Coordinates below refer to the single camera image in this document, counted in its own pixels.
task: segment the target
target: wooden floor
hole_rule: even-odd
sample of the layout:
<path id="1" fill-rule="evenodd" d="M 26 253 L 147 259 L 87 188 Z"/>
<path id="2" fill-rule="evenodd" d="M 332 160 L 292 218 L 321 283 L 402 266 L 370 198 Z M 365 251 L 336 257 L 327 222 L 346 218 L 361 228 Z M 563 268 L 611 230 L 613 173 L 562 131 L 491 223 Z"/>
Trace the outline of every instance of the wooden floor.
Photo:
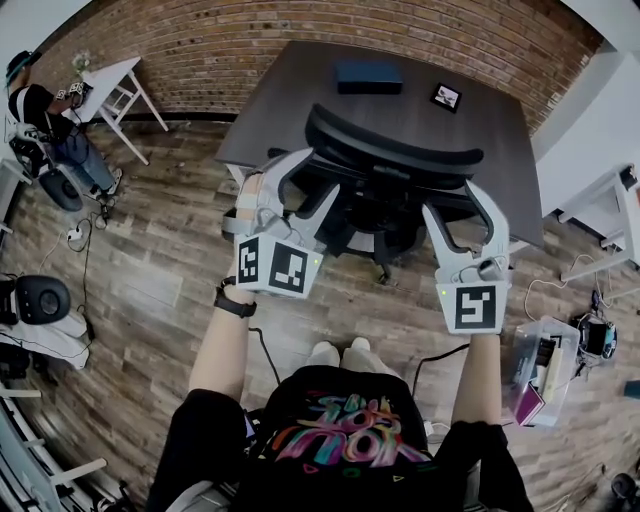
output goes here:
<path id="1" fill-rule="evenodd" d="M 44 398 L 24 404 L 32 423 L 62 457 L 84 463 L 105 457 L 106 471 L 124 479 L 143 502 L 163 447 L 172 412 L 187 390 L 189 369 L 211 315 L 214 287 L 229 267 L 232 246 L 220 236 L 221 219 L 235 189 L 213 155 L 226 126 L 174 123 L 169 134 L 157 125 L 125 129 L 151 165 L 144 166 L 104 127 L 92 137 L 110 164 L 124 171 L 114 217 L 95 231 L 87 270 L 88 313 L 98 339 L 87 367 L 74 371 L 52 363 L 58 387 L 30 375 Z M 82 218 L 57 210 L 42 190 L 21 198 L 4 241 L 2 270 L 36 273 L 58 234 Z M 555 220 L 545 223 L 545 251 L 526 249 L 515 258 L 505 331 L 528 321 L 523 300 L 529 282 L 555 281 L 576 255 L 602 252 L 596 241 Z M 74 307 L 82 302 L 84 254 L 64 239 L 43 273 L 62 278 Z M 416 361 L 450 350 L 465 340 L 447 333 L 435 295 L 432 249 L 427 245 L 394 266 L 394 283 L 376 283 L 378 268 L 356 257 L 329 259 L 307 301 L 261 297 L 252 325 L 260 326 L 281 376 L 300 367 L 314 343 L 348 344 L 366 336 L 382 359 L 410 381 Z M 602 285 L 606 279 L 602 276 Z M 621 266 L 613 287 L 640 284 L 640 275 Z M 534 316 L 560 319 L 584 311 L 593 278 L 563 290 L 535 285 L 529 301 Z M 510 449 L 537 510 L 545 510 L 578 486 L 606 489 L 618 470 L 628 469 L 640 450 L 640 402 L 622 397 L 626 380 L 640 378 L 638 296 L 619 301 L 608 317 L 619 328 L 614 361 L 571 383 L 560 424 L 554 429 L 505 428 Z M 281 324 L 288 319 L 286 331 Z M 510 340 L 504 341 L 505 351 Z M 464 355 L 425 365 L 418 405 L 433 421 L 448 422 Z M 257 339 L 250 340 L 243 405 L 261 406 L 275 380 Z"/>

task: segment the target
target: person in black shirt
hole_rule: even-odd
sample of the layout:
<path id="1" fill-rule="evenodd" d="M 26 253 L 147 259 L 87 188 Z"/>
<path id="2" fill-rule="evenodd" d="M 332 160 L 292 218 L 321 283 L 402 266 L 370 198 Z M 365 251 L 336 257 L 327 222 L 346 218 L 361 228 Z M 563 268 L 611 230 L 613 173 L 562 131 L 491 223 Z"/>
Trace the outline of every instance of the person in black shirt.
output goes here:
<path id="1" fill-rule="evenodd" d="M 102 155 L 87 136 L 64 117 L 62 112 L 72 108 L 77 97 L 54 99 L 53 94 L 37 84 L 29 84 L 31 66 L 39 53 L 20 52 L 7 66 L 6 84 L 9 111 L 20 122 L 34 125 L 48 134 L 55 146 L 56 161 L 69 165 L 80 182 L 90 189 L 91 197 L 113 195 L 122 178 L 122 170 L 111 174 Z M 26 89 L 23 98 L 20 93 Z M 21 119 L 20 103 L 24 119 Z"/>
<path id="2" fill-rule="evenodd" d="M 250 194 L 259 179 L 243 190 Z M 236 218 L 253 219 L 253 211 L 239 208 Z M 220 294 L 238 304 L 255 299 L 228 283 Z M 329 343 L 316 346 L 269 398 L 245 456 L 250 432 L 239 401 L 248 328 L 248 318 L 214 307 L 148 512 L 533 511 L 500 425 L 498 336 L 471 337 L 452 426 L 435 456 L 407 384 L 364 339 L 342 361 Z"/>

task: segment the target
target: plastic storage bin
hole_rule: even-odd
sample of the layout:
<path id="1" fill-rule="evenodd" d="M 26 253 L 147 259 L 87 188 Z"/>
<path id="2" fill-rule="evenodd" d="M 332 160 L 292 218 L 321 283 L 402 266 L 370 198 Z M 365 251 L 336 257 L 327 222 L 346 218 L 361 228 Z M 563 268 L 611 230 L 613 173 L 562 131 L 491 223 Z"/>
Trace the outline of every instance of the plastic storage bin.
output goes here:
<path id="1" fill-rule="evenodd" d="M 516 329 L 514 339 L 514 359 L 512 377 L 505 404 L 515 414 L 520 406 L 524 392 L 531 380 L 535 367 L 536 356 L 540 340 L 548 336 L 562 336 L 562 362 L 558 372 L 557 387 L 553 400 L 545 404 L 536 414 L 530 425 L 545 425 L 552 427 L 556 424 L 562 404 L 569 389 L 569 383 L 574 376 L 580 332 L 555 318 L 542 317 L 537 322 L 524 324 Z"/>

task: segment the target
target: black t-shirt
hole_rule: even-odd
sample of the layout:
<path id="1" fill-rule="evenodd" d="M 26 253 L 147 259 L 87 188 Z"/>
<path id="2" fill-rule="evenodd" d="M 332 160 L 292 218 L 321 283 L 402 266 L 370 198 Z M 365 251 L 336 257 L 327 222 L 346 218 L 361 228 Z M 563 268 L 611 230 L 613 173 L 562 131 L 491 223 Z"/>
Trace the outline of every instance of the black t-shirt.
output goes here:
<path id="1" fill-rule="evenodd" d="M 9 96 L 9 110 L 11 110 L 11 113 L 16 119 L 20 119 L 17 102 L 18 95 L 22 89 L 24 89 L 24 87 L 14 91 L 11 96 Z M 41 85 L 34 84 L 29 86 L 29 90 L 24 98 L 24 119 L 20 119 L 20 121 L 32 124 L 41 132 L 49 134 L 51 130 L 49 129 L 49 124 L 44 114 L 52 101 L 53 94 Z M 55 140 L 57 142 L 64 141 L 75 125 L 62 115 L 48 115 Z"/>
<path id="2" fill-rule="evenodd" d="M 203 480 L 240 482 L 232 510 L 462 510 L 478 461 L 480 501 L 527 512 L 500 426 L 456 423 L 435 457 L 406 383 L 391 375 L 309 366 L 264 410 L 257 443 L 233 399 L 195 390 L 173 416 L 148 512 Z"/>

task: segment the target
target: wrist strap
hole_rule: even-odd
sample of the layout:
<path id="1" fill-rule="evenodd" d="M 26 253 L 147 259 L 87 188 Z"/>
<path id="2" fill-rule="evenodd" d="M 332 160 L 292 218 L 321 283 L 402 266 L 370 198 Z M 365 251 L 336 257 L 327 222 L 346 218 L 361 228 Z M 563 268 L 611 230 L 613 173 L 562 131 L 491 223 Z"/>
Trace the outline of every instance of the wrist strap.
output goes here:
<path id="1" fill-rule="evenodd" d="M 226 277 L 220 283 L 220 286 L 216 288 L 216 300 L 213 303 L 213 306 L 216 308 L 224 309 L 229 313 L 232 313 L 240 318 L 247 318 L 253 316 L 256 312 L 256 308 L 258 305 L 254 302 L 253 304 L 240 304 L 239 302 L 235 302 L 228 298 L 224 294 L 224 288 L 228 285 L 235 285 L 236 278 L 235 276 Z"/>

